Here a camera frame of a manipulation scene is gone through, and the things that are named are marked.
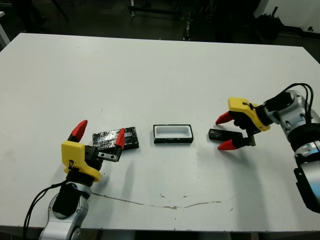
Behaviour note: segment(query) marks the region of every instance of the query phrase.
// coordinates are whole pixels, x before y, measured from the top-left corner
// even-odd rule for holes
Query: wire
[[[304,102],[305,122],[310,125],[311,124],[311,119],[312,119],[312,117],[311,117],[311,109],[312,109],[312,103],[314,101],[314,91],[313,91],[312,87],[309,84],[306,84],[306,83],[303,83],[303,82],[302,83],[293,83],[293,84],[289,85],[288,87],[286,87],[282,92],[280,92],[279,95],[284,93],[285,91],[293,88],[293,87],[296,87],[296,86],[302,86],[305,89],[305,92],[306,92],[305,102]],[[307,88],[310,91],[310,102],[309,102],[308,108],[307,108],[307,104],[308,104],[309,93],[308,93]]]
[[[57,183],[57,184],[52,184],[51,186],[43,189],[42,191],[40,191],[35,198],[33,199],[29,210],[25,216],[24,219],[24,224],[23,224],[23,233],[22,233],[22,239],[23,240],[27,240],[27,232],[28,232],[28,228],[29,228],[29,222],[30,222],[30,218],[31,218],[31,213],[32,210],[34,209],[35,205],[46,195],[46,193],[50,190],[50,189],[55,189],[58,188],[62,185],[64,185],[65,183],[67,183],[68,180],[64,180],[63,182]]]

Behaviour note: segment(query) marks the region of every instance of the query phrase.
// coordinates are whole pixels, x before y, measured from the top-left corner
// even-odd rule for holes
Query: white table
[[[0,11],[0,18],[4,15],[5,15],[5,13],[3,11]],[[0,24],[0,45],[4,48],[9,43],[10,43],[10,40],[9,40],[5,30],[3,29],[3,27]]]
[[[320,230],[278,125],[236,151],[207,137],[228,97],[263,103],[294,82],[313,87],[319,113],[320,66],[301,47],[22,33],[0,53],[0,72],[0,226],[22,226],[35,195],[65,179],[61,143],[87,119],[82,143],[135,126],[140,148],[103,164],[83,228]],[[191,124],[194,141],[154,145],[154,124]],[[31,227],[45,226],[57,191]]]

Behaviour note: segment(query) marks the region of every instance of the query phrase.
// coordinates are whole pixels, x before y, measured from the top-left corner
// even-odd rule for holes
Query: black floor
[[[47,18],[37,30],[44,34],[78,35],[111,38],[155,39],[181,41],[186,28],[187,16],[147,12],[136,12],[130,18],[130,0],[57,0],[70,21],[66,22],[51,0],[33,0],[33,4]],[[172,0],[150,0],[153,8],[174,9]],[[183,12],[191,12],[192,0],[184,0]],[[142,6],[144,0],[134,0],[135,6]],[[24,25],[11,7],[0,7],[5,16],[0,18],[10,40],[24,31]],[[191,23],[191,41],[215,42],[213,20],[200,17]],[[238,27],[232,38],[234,43],[256,44],[245,27]],[[281,32],[274,41],[264,44],[304,47],[320,63],[320,39],[300,37],[292,32]]]

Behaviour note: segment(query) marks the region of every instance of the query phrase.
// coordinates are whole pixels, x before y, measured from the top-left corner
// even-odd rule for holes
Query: black object
[[[227,130],[220,130],[220,129],[213,129],[213,128],[209,130],[208,135],[209,135],[209,139],[217,140],[217,141],[228,141],[230,139],[243,137],[241,132],[227,131]]]
[[[305,206],[311,211],[320,214],[320,205],[311,189],[311,186],[300,166],[293,170],[296,177],[296,186],[300,192]]]
[[[172,132],[170,137],[159,137],[156,133],[156,127],[160,126],[172,126]],[[188,126],[190,128],[190,132],[183,132],[186,136],[190,137],[179,137],[178,135],[175,136],[175,134],[181,134],[182,132],[177,131],[178,126]],[[192,132],[192,128],[190,124],[156,124],[153,125],[153,143],[154,144],[190,144],[194,140],[194,134]]]
[[[116,140],[121,129],[94,133],[92,135],[92,144],[98,151],[105,154],[114,154],[116,149]],[[138,149],[139,141],[136,127],[125,128],[124,148],[123,150]]]
[[[320,140],[320,124],[304,124],[293,129],[288,135],[288,141],[293,151],[303,145]]]
[[[265,111],[265,106],[264,105],[259,105],[255,107],[255,112],[260,121],[263,123],[265,126],[269,126],[270,124],[273,124],[273,121],[268,117],[266,111]]]
[[[264,14],[256,19],[259,32],[265,39],[275,40],[284,25],[279,17],[275,17],[277,9],[278,7],[276,6],[272,14]]]
[[[68,172],[66,179],[70,182],[82,183],[88,187],[91,187],[95,181],[92,176],[89,176],[83,172],[79,172],[79,170],[76,170],[75,168]]]
[[[35,198],[33,199],[32,203],[29,207],[29,210],[25,216],[25,219],[24,219],[23,232],[22,232],[22,239],[23,240],[27,240],[27,232],[28,232],[28,228],[29,228],[31,213],[32,213],[32,210],[34,209],[35,205],[37,204],[37,202],[39,202],[40,199],[42,199],[46,195],[48,190],[58,188],[64,184],[66,184],[68,181],[69,180],[64,180],[63,182],[60,182],[58,184],[52,184],[51,186],[49,186],[49,187],[43,189],[41,192],[39,192],[37,194],[37,196],[35,196]]]
[[[56,197],[52,210],[66,217],[71,216],[77,209],[82,191],[73,183],[62,185]]]

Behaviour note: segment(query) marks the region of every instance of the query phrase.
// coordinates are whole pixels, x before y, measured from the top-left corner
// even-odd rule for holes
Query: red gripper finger
[[[218,150],[235,150],[238,149],[232,143],[232,139],[223,142],[220,146],[218,146]]]
[[[222,114],[218,119],[215,121],[215,124],[224,124],[227,122],[230,122],[234,118],[230,115],[229,111],[227,111],[225,114]]]

